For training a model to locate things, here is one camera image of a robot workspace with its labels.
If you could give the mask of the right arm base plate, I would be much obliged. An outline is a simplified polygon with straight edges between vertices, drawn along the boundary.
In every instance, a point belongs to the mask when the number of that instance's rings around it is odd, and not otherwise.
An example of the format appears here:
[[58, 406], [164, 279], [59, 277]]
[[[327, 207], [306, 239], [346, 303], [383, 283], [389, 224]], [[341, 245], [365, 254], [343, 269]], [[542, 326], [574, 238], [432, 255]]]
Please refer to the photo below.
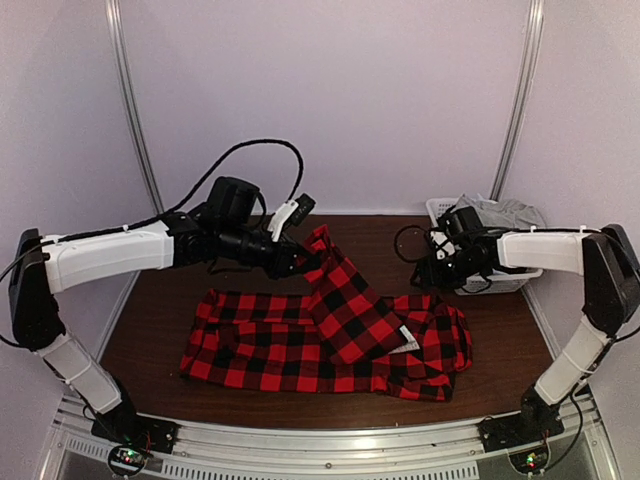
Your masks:
[[477, 428], [486, 452], [540, 443], [564, 432], [564, 425], [556, 410], [535, 412], [525, 407], [519, 413], [499, 418], [486, 417], [478, 423]]

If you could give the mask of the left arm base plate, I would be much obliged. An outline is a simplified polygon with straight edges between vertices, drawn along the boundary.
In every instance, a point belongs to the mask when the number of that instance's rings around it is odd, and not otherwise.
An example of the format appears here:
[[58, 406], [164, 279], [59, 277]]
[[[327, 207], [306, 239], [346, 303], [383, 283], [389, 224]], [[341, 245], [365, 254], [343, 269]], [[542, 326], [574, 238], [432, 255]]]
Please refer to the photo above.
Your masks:
[[91, 427], [91, 434], [96, 437], [145, 453], [172, 453], [177, 433], [178, 425], [173, 421], [112, 412], [96, 413]]

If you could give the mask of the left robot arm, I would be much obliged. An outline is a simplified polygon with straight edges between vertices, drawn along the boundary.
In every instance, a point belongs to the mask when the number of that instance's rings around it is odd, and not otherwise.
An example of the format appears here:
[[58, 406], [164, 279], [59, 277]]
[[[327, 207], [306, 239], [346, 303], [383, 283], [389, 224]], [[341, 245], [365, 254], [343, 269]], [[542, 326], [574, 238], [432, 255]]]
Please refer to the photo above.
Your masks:
[[57, 301], [144, 271], [161, 271], [227, 259], [279, 279], [297, 273], [303, 248], [279, 227], [267, 231], [242, 220], [200, 213], [167, 213], [140, 226], [71, 235], [24, 231], [8, 282], [11, 338], [7, 344], [38, 356], [123, 444], [144, 433], [128, 392], [99, 365], [65, 323]]

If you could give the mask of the red black plaid shirt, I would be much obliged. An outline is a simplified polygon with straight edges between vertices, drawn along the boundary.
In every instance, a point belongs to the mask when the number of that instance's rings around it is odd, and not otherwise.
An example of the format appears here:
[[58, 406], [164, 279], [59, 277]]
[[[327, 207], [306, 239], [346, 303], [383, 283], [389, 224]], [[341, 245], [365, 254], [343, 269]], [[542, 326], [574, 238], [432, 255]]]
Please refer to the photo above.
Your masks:
[[379, 295], [325, 225], [305, 247], [320, 260], [304, 275], [306, 295], [205, 295], [180, 374], [264, 392], [450, 400], [456, 375], [472, 365], [464, 314], [435, 295]]

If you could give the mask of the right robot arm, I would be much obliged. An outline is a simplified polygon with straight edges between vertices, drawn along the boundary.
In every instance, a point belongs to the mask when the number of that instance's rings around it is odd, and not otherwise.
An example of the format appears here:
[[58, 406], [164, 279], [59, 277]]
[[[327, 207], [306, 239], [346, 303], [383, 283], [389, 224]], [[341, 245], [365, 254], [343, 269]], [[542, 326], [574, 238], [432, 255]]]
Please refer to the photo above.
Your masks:
[[565, 344], [523, 394], [512, 430], [535, 440], [555, 420], [559, 405], [595, 373], [609, 350], [625, 340], [621, 329], [639, 308], [639, 259], [625, 228], [435, 227], [427, 253], [410, 278], [421, 289], [460, 289], [496, 270], [541, 270], [550, 280], [530, 287], [547, 318], [565, 320], [554, 332]]

